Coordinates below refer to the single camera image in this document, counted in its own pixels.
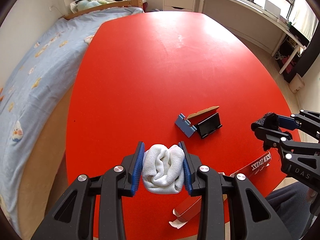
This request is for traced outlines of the black sock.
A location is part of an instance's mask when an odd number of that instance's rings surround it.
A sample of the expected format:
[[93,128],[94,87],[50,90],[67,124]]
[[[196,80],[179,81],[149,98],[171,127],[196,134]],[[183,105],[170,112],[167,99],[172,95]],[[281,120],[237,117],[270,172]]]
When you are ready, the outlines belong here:
[[[255,127],[265,127],[267,129],[281,131],[281,129],[279,127],[278,115],[276,115],[276,113],[271,113],[271,112],[265,114],[262,118],[260,118],[257,121],[253,122],[251,124],[251,130],[254,129]],[[269,149],[271,149],[271,148],[266,148],[264,146],[264,142],[263,142],[263,150],[266,152]]]

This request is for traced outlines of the red box with BOX lettering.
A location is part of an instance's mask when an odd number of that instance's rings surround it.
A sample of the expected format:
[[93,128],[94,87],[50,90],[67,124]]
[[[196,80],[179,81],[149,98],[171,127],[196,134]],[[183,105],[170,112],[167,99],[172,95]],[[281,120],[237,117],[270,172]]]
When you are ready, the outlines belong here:
[[259,158],[255,159],[252,162],[247,163],[245,166],[237,170],[233,170],[233,172],[230,174],[227,174],[225,172],[218,172],[218,174],[223,176],[228,176],[228,177],[235,177],[238,174],[242,174],[244,177],[250,178],[251,176],[255,176],[264,168],[268,167],[270,165],[271,159],[272,159],[272,155],[270,151],[266,151]]

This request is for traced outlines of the white cloth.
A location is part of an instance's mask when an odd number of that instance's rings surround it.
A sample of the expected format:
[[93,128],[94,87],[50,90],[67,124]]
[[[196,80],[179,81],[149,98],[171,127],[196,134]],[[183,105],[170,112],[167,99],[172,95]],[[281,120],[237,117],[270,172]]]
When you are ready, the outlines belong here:
[[184,185],[185,155],[178,145],[152,145],[143,158],[144,187],[155,194],[177,194]]

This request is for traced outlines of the blue small box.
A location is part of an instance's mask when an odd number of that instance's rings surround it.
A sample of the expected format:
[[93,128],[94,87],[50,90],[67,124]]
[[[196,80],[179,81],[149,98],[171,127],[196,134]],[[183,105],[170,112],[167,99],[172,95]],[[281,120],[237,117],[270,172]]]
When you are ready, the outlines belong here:
[[196,131],[197,128],[191,124],[191,122],[185,117],[183,113],[181,113],[176,121],[175,125],[189,138],[191,137]]

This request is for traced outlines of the small cream trash bin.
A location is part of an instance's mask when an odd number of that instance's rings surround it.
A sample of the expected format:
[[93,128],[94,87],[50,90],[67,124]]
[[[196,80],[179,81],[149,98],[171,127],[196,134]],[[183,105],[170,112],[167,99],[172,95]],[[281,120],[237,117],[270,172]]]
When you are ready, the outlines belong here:
[[289,83],[289,89],[292,93],[296,94],[299,90],[305,87],[303,78],[297,73]]

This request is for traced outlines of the brown cardboard piece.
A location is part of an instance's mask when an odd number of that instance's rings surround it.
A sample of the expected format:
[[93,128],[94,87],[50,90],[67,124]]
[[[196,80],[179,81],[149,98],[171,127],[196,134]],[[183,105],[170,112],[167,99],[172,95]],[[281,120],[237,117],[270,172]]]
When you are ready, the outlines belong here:
[[201,114],[204,114],[204,113],[207,113],[207,112],[216,110],[216,109],[218,109],[219,107],[220,107],[220,106],[212,106],[212,107],[209,107],[209,108],[200,110],[200,111],[198,111],[198,112],[196,112],[196,113],[189,114],[189,115],[187,116],[187,119],[191,119],[191,118],[194,118],[194,117],[199,116],[199,115],[201,115]]

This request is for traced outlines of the person legs dark trousers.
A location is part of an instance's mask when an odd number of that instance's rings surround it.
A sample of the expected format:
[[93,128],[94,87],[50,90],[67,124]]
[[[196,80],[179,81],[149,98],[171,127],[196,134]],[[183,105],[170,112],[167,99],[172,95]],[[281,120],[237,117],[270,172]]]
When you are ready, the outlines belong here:
[[266,200],[276,211],[293,239],[300,239],[310,217],[317,192],[300,182],[272,191]]

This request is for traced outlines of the red table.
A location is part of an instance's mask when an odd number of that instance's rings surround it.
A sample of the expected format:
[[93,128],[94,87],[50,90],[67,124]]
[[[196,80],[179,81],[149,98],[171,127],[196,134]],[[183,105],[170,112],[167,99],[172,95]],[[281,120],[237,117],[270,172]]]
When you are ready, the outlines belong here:
[[[177,117],[196,125],[219,113],[222,127],[187,137]],[[96,177],[146,148],[183,141],[204,165],[230,174],[263,154],[251,124],[265,113],[290,115],[274,79],[230,31],[194,12],[160,11],[105,22],[88,46],[67,121],[69,182]]]

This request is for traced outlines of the white long desk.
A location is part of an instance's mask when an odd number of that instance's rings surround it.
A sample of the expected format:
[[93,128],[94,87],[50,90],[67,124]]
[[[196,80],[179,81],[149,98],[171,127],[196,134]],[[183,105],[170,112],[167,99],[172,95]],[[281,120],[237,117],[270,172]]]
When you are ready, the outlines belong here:
[[272,56],[286,36],[296,42],[290,60],[300,49],[306,50],[306,46],[287,27],[273,19],[271,14],[242,0],[199,0],[195,11],[213,18],[234,35],[248,40]]

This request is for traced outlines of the bed with blue sheet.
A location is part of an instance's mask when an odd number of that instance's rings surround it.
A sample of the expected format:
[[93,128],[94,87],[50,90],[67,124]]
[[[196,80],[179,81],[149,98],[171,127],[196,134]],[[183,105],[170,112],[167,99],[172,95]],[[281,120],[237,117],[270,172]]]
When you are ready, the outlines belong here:
[[29,238],[44,217],[65,151],[71,88],[92,38],[104,22],[140,13],[114,7],[61,18],[9,77],[1,93],[1,208],[19,236]]

